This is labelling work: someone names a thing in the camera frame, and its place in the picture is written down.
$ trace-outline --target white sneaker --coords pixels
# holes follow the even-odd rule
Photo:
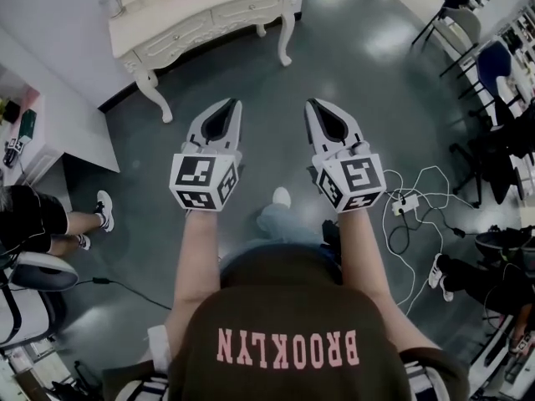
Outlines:
[[[292,198],[284,187],[277,187],[273,192],[273,203],[281,204],[289,208],[292,205]]]
[[[100,190],[97,193],[97,207],[94,210],[95,214],[102,216],[102,227],[105,231],[114,230],[115,222],[114,217],[111,214],[113,209],[113,202],[111,201],[110,195],[103,190]]]
[[[446,300],[449,303],[449,302],[451,302],[453,300],[453,292],[446,291],[446,289],[444,288],[444,280],[445,279],[446,279],[446,277],[442,277],[441,278],[440,285],[441,285],[441,288],[442,288],[442,296],[444,297],[444,300]]]
[[[429,277],[427,278],[427,281],[429,282],[429,286],[433,289],[438,287],[438,282],[442,278],[442,271],[438,268],[436,265],[436,262],[438,261],[438,257],[440,257],[442,254],[437,254],[435,256],[435,260],[433,261],[433,267],[431,268],[431,271],[429,272]]]
[[[78,238],[78,247],[88,251],[91,247],[91,240],[86,235],[76,235]]]

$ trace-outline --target concrete floor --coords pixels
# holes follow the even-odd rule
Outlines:
[[[303,107],[311,97],[351,113],[380,153],[383,167],[399,171],[407,185],[431,165],[439,165],[455,184],[466,167],[450,155],[448,145],[476,134],[475,121],[463,118],[478,104],[456,99],[466,84],[454,74],[438,78],[450,61],[433,40],[423,50],[421,44],[410,48],[421,27],[397,0],[304,0],[303,19],[288,46],[293,64],[287,69],[277,58],[280,27],[275,27],[263,39],[239,38],[162,77],[158,89],[173,110],[172,124],[162,124],[160,109],[141,93],[124,100],[108,113],[121,173],[75,159],[64,162],[75,210],[90,211],[98,189],[106,189],[114,199],[115,230],[94,233],[91,251],[80,251],[72,260],[81,280],[112,277],[171,304],[185,215],[167,187],[172,156],[180,152],[193,118],[226,97],[243,102],[241,151],[246,168],[220,215],[222,256],[257,235],[252,217],[279,185],[292,194],[293,209],[306,226],[318,231],[324,219],[335,218],[305,170],[313,151]],[[392,174],[387,182],[390,190],[399,186]],[[445,191],[446,183],[432,171],[422,177],[419,189]],[[513,198],[498,207],[487,185],[484,193],[480,211],[453,200],[446,210],[448,223],[468,232],[484,231],[491,224],[518,226]],[[475,200],[474,187],[461,195]],[[393,295],[401,300],[410,290],[411,274],[386,250],[381,230],[385,200],[370,214]],[[437,197],[433,203],[443,200]],[[433,219],[441,221],[440,216]],[[412,217],[409,221],[415,224]],[[400,223],[387,213],[387,231]],[[469,261],[478,258],[473,236],[460,239],[446,230],[443,234],[444,252]],[[400,247],[404,239],[394,242]],[[415,293],[440,243],[432,226],[411,234],[404,257],[416,270]],[[146,329],[166,317],[166,311],[121,287],[85,284],[65,297],[69,325],[59,346],[68,363],[81,359],[95,371],[135,362],[147,349]],[[426,288],[410,317],[460,359],[469,361],[477,350],[473,340],[482,335],[482,307],[463,294],[446,304],[441,292]]]

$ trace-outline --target black shorts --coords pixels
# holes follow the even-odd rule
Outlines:
[[[6,251],[48,252],[52,236],[65,235],[69,228],[65,209],[50,195],[31,188],[10,188],[11,205],[0,212],[0,240]]]

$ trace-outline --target brown t-shirt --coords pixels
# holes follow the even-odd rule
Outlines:
[[[265,246],[238,260],[187,328],[169,399],[409,401],[407,369],[426,367],[451,400],[468,398],[456,360],[431,348],[397,353],[373,302],[337,285],[317,250]]]

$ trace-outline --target white cable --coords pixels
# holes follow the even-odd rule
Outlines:
[[[446,193],[422,193],[420,191],[418,191],[416,189],[416,186],[418,185],[418,182],[420,181],[420,178],[421,178],[421,175],[427,171],[427,170],[432,170],[432,169],[436,169],[438,170],[442,177],[444,178],[444,180],[446,180]],[[390,201],[392,199],[396,199],[394,198],[394,193],[397,193],[398,194],[398,199],[400,196],[404,197],[405,195],[409,195],[410,193],[412,193],[413,191],[417,194],[417,197],[423,197],[425,199],[425,201],[427,202],[427,205],[430,207],[430,208],[436,208],[436,209],[444,209],[446,208],[448,205],[449,205],[449,202],[450,202],[450,197],[454,197],[456,198],[458,201],[470,206],[472,209],[475,209],[474,206],[472,206],[471,204],[469,204],[468,202],[464,201],[463,199],[457,197],[456,195],[453,195],[450,193],[450,181],[447,179],[446,175],[444,174],[444,172],[442,172],[442,170],[436,166],[436,165],[433,165],[433,166],[428,166],[426,168],[424,168],[423,170],[420,171],[420,173],[418,174],[418,176],[416,177],[416,181],[414,183],[414,185],[412,186],[411,189],[407,189],[407,188],[404,188],[403,187],[403,184],[404,184],[404,181],[403,181],[403,177],[401,176],[401,174],[395,170],[384,170],[383,171],[384,173],[387,173],[387,172],[391,172],[393,174],[396,174],[399,178],[400,178],[400,182],[401,182],[401,186],[397,189],[394,189],[392,191],[392,193],[389,193],[387,192],[387,195],[388,195],[388,200],[386,201],[385,203],[385,208],[383,209],[383,219],[382,219],[382,225],[383,225],[383,235],[385,236],[385,243],[386,243],[386,248],[388,249],[389,253],[392,254],[393,256],[396,256],[398,257],[405,266],[407,266],[410,270],[410,272],[412,273],[412,283],[410,284],[410,292],[409,292],[409,295],[403,299],[401,302],[397,303],[398,306],[402,305],[403,303],[405,303],[407,300],[409,300],[411,297],[412,297],[412,293],[414,292],[415,290],[415,283],[416,283],[416,272],[414,270],[414,268],[409,264],[407,263],[407,261],[400,255],[400,254],[397,254],[395,252],[393,252],[391,249],[390,249],[390,245],[389,245],[389,242],[388,242],[388,236],[386,234],[386,229],[385,229],[385,216],[386,216],[386,209],[388,208],[388,205],[390,203]],[[443,206],[432,206],[429,199],[427,199],[427,196],[428,195],[442,195],[442,196],[445,196],[446,197],[446,203],[443,205]],[[421,223],[421,224],[431,224],[435,227],[437,233],[439,234],[439,236],[441,237],[441,249],[440,249],[440,253],[442,253],[442,248],[444,247],[444,237],[442,236],[441,234],[441,231],[439,230],[439,228],[437,227],[437,225],[432,222],[432,221],[422,221],[418,218],[418,214],[416,212],[416,209],[415,209],[415,218],[416,220]],[[406,315],[409,314],[413,304],[415,303],[415,300],[418,298],[418,296],[424,291],[424,288],[425,288],[425,285],[427,283],[427,279],[424,281],[424,283],[422,284],[421,286],[421,289],[418,291],[418,293],[416,294],[416,296],[412,299],[412,301],[410,302],[410,305],[409,305],[409,309],[407,310],[407,313]]]

